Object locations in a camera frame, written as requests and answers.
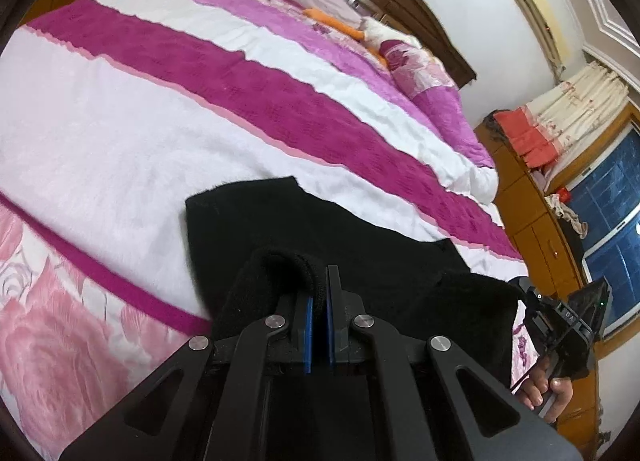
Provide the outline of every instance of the orange pillow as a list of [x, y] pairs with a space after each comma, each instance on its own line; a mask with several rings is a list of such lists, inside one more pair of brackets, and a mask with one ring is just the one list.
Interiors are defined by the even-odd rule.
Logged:
[[322, 22], [329, 27], [337, 29], [338, 31], [350, 36], [358, 42], [362, 42], [364, 40], [363, 31], [358, 31], [356, 28], [346, 25], [344, 22], [340, 22], [337, 18], [327, 15], [324, 11], [321, 11], [318, 8], [305, 9], [305, 11], [303, 11], [302, 13], [307, 15], [309, 18], [312, 18], [316, 22]]

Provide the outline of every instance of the floral curtain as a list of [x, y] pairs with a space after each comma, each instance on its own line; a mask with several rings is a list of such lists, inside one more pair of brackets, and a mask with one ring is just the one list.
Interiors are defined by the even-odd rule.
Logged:
[[628, 102], [627, 94], [616, 73], [591, 62], [532, 102], [496, 113], [495, 121], [527, 166], [539, 168], [615, 117]]

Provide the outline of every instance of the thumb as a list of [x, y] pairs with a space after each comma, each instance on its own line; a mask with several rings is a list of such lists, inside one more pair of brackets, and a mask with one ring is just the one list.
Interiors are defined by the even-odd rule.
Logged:
[[549, 383], [551, 390], [557, 394], [556, 401], [546, 413], [545, 421], [553, 423], [574, 397], [574, 387], [570, 378], [554, 378]]

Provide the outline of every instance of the bedspread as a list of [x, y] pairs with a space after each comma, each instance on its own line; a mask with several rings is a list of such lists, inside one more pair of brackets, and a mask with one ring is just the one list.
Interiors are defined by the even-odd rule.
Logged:
[[[0, 394], [46, 459], [198, 332], [184, 200], [293, 175], [471, 270], [526, 267], [492, 168], [281, 0], [78, 0], [0, 58]], [[514, 323], [513, 378], [535, 359]]]

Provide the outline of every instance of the window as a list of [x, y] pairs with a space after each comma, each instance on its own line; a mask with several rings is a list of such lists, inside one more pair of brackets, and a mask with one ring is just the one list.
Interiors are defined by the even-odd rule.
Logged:
[[605, 277], [613, 305], [605, 333], [640, 312], [640, 134], [630, 124], [568, 185], [569, 206], [589, 224], [583, 240], [588, 279]]

